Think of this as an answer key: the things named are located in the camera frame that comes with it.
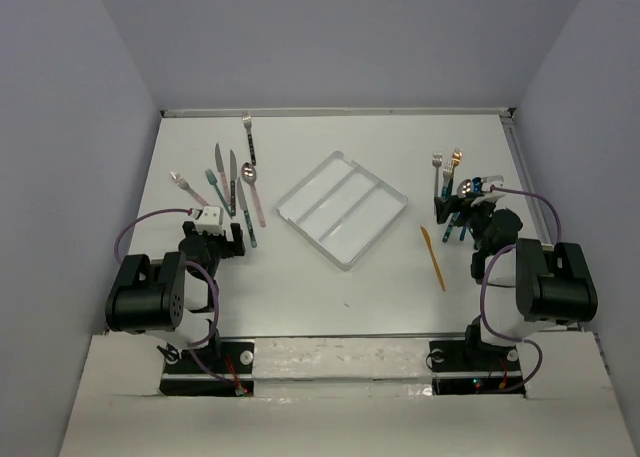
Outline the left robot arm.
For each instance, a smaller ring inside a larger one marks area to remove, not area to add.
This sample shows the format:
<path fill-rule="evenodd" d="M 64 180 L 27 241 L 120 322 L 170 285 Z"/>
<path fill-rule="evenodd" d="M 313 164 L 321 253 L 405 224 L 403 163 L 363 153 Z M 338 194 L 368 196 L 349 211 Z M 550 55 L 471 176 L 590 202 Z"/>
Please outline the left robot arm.
<path fill-rule="evenodd" d="M 221 360 L 217 329 L 219 286 L 215 276 L 224 259 L 246 254 L 244 233 L 238 223 L 225 231 L 198 229 L 194 222 L 182 225 L 184 238 L 178 249 L 156 262 L 146 254 L 127 255 L 105 304 L 107 327 L 113 332 L 149 334 L 179 351 L 195 369 L 209 372 Z M 193 277 L 206 284 L 204 304 L 191 309 L 185 282 Z"/>

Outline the black handled silver fork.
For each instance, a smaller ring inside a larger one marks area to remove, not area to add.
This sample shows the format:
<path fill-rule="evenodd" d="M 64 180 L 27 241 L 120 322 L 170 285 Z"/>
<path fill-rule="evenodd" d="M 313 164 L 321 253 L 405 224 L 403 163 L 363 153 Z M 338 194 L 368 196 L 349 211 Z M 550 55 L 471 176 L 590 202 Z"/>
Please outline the black handled silver fork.
<path fill-rule="evenodd" d="M 252 116 L 249 111 L 245 111 L 242 113 L 242 123 L 246 131 L 251 164 L 255 166 L 257 164 L 257 160 L 256 160 L 255 146 L 254 146 L 253 133 L 252 133 Z"/>

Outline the all silver fork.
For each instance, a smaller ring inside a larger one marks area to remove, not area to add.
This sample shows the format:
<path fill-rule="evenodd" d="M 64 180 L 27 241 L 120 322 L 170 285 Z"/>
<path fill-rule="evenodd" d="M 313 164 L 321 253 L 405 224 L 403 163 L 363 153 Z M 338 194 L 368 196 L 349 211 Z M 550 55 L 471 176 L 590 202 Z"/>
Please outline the all silver fork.
<path fill-rule="evenodd" d="M 433 195 L 435 197 L 439 196 L 439 188 L 440 188 L 440 168 L 443 163 L 443 154 L 440 152 L 435 152 L 432 155 L 432 166 L 434 168 L 434 192 Z"/>

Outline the orange plastic knife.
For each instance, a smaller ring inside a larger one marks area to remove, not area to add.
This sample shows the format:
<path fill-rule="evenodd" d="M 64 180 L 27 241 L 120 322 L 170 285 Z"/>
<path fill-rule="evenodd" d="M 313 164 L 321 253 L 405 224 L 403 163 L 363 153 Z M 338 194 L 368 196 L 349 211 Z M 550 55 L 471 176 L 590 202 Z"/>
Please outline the orange plastic knife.
<path fill-rule="evenodd" d="M 437 277 L 439 285 L 440 285 L 440 288 L 441 288 L 441 290 L 443 292 L 446 292 L 445 281 L 444 281 L 443 275 L 441 273 L 441 269 L 440 269 L 437 257 L 436 257 L 435 252 L 434 252 L 434 248 L 433 248 L 433 244 L 432 244 L 432 240 L 431 240 L 430 234 L 429 234 L 429 232 L 427 231 L 427 229 L 424 226 L 420 226 L 420 230 L 421 230 L 422 236 L 424 238 L 425 244 L 427 246 L 427 249 L 428 249 L 431 261 L 432 261 L 432 265 L 433 265 L 436 277 Z"/>

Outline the teal handled silver spoon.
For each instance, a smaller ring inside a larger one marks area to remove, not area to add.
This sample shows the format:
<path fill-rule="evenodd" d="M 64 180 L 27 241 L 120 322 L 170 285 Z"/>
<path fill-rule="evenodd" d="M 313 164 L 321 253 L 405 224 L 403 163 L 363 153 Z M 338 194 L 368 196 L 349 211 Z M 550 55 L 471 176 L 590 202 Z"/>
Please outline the teal handled silver spoon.
<path fill-rule="evenodd" d="M 475 185 L 473 183 L 473 181 L 471 179 L 465 179 L 463 180 L 457 188 L 456 191 L 456 195 L 459 198 L 464 198 L 466 197 L 469 193 L 472 193 L 475 190 Z M 445 232 L 442 236 L 442 242 L 443 243 L 447 243 L 451 233 L 453 232 L 453 228 L 454 228 L 454 221 L 456 220 L 456 215 L 453 215 L 451 217 L 451 219 L 449 220 L 449 223 L 445 229 Z"/>

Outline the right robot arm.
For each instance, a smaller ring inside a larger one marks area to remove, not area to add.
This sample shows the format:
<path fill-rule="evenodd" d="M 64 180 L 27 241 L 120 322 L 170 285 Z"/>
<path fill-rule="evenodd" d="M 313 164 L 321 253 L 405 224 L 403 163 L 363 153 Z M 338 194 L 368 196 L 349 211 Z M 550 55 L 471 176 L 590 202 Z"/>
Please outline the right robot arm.
<path fill-rule="evenodd" d="M 598 307 L 580 245 L 558 241 L 546 248 L 521 237 L 520 217 L 497 207 L 503 196 L 492 189 L 434 199 L 437 222 L 466 228 L 474 241 L 470 275 L 481 286 L 480 315 L 460 345 L 462 361 L 473 369 L 542 329 L 589 322 Z"/>

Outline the blue metal spoon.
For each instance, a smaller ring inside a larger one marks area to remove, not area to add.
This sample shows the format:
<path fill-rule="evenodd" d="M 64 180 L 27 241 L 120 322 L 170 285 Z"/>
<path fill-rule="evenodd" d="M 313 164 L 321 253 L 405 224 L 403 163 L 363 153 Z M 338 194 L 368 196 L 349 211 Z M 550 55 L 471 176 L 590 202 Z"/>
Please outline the blue metal spoon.
<path fill-rule="evenodd" d="M 472 183 L 473 183 L 473 191 L 474 192 L 480 192 L 482 190 L 482 178 L 481 177 L 474 177 L 472 179 Z M 467 232 L 467 228 L 463 227 L 461 229 L 461 232 L 460 232 L 460 235 L 459 235 L 459 240 L 461 242 L 463 242 L 465 240 L 466 232 Z"/>

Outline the teal handled silver fork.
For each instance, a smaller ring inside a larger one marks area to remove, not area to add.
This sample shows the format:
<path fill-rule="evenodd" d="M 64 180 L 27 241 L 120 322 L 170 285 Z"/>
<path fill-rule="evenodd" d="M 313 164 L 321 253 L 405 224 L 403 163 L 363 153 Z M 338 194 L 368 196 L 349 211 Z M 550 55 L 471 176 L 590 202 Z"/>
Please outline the teal handled silver fork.
<path fill-rule="evenodd" d="M 450 195 L 449 184 L 451 182 L 453 171 L 454 171 L 453 161 L 449 160 L 443 166 L 443 169 L 442 169 L 443 183 L 442 183 L 442 189 L 441 189 L 440 197 L 443 200 L 446 200 L 446 199 L 449 198 L 449 195 Z"/>

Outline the teal handled knife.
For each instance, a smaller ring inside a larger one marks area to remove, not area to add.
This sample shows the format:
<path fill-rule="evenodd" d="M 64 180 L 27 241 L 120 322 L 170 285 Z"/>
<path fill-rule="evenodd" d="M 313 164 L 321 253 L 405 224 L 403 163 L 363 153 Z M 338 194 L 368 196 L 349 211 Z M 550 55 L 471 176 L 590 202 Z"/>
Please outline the teal handled knife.
<path fill-rule="evenodd" d="M 241 183 L 241 179 L 237 178 L 236 179 L 236 183 L 237 183 L 237 185 L 236 185 L 237 202 L 238 202 L 238 205 L 239 205 L 239 207 L 240 207 L 240 209 L 242 211 L 242 214 L 243 214 L 246 226 L 247 226 L 251 247 L 252 248 L 256 248 L 258 246 L 258 244 L 257 244 L 257 240 L 256 240 L 253 224 L 252 224 L 252 221 L 251 221 L 250 213 L 249 213 L 249 210 L 248 210 L 248 205 L 247 205 L 247 202 L 246 202 L 246 197 L 245 197 L 245 193 L 244 193 L 243 186 L 242 186 L 242 183 Z"/>

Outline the gold fork black handle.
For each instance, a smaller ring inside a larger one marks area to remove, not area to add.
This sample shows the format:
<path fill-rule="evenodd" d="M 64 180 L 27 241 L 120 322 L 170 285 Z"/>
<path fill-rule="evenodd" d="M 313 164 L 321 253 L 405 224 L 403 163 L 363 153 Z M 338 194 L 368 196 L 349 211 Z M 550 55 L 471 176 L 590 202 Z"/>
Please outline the gold fork black handle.
<path fill-rule="evenodd" d="M 449 196 L 452 195 L 454 174 L 455 174 L 456 168 L 460 164 L 462 155 L 463 155 L 463 151 L 460 148 L 455 148 L 452 153 L 451 159 L 449 160 L 449 163 L 447 164 L 447 167 L 446 167 L 446 176 L 447 176 L 446 190 Z"/>

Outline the pink handled silver spoon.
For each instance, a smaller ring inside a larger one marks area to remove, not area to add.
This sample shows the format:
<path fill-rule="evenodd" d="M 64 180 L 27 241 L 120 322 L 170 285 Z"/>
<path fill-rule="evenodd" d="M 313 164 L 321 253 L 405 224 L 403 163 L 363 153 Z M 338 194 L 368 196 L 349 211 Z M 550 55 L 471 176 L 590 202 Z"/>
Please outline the pink handled silver spoon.
<path fill-rule="evenodd" d="M 256 187 L 257 171 L 255 166 L 250 162 L 245 162 L 241 167 L 241 177 L 243 181 L 250 188 L 253 204 L 254 204 L 258 221 L 259 221 L 259 225 L 261 227 L 265 227 L 266 219 L 265 219 L 264 211 L 263 211 L 262 204 L 261 204 L 259 194 L 257 192 L 257 187 Z"/>

